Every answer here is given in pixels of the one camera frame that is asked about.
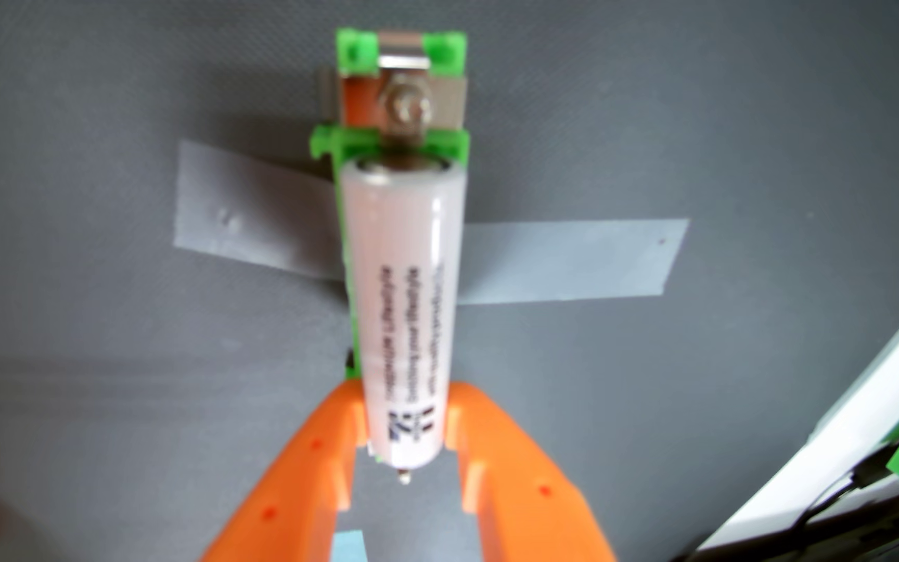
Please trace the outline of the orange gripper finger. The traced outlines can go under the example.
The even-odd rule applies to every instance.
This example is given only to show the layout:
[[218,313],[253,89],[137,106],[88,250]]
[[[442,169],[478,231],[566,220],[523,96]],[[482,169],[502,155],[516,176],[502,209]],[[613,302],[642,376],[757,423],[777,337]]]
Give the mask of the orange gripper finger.
[[581,491],[478,387],[448,390],[446,446],[483,561],[616,561]]
[[329,561],[366,442],[363,386],[347,380],[306,418],[201,560]]

